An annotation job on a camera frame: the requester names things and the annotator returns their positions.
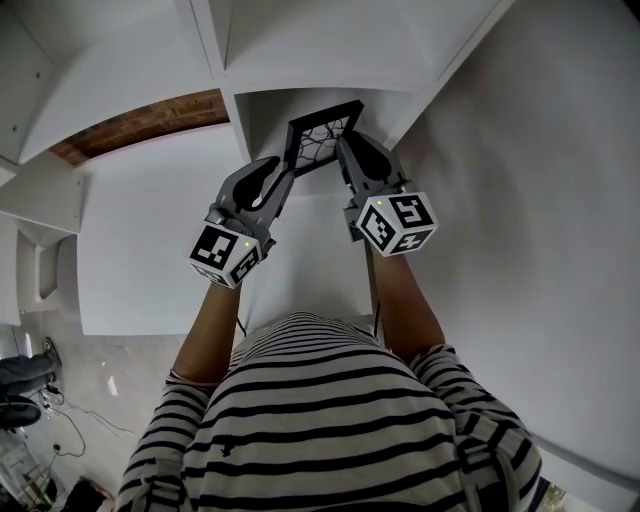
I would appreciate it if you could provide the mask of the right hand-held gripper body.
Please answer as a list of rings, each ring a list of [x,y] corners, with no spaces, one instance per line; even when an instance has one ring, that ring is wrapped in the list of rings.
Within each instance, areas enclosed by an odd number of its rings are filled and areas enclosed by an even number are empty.
[[[352,199],[344,215],[351,238],[368,241],[383,257],[420,250],[438,229],[427,195],[381,143],[357,131],[347,135]]]

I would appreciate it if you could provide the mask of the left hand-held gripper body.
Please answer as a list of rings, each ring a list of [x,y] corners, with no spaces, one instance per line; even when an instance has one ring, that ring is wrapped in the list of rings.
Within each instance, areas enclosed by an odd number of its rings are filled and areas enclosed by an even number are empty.
[[[204,219],[189,264],[213,283],[235,289],[275,245],[262,188],[280,158],[253,161],[228,176]]]

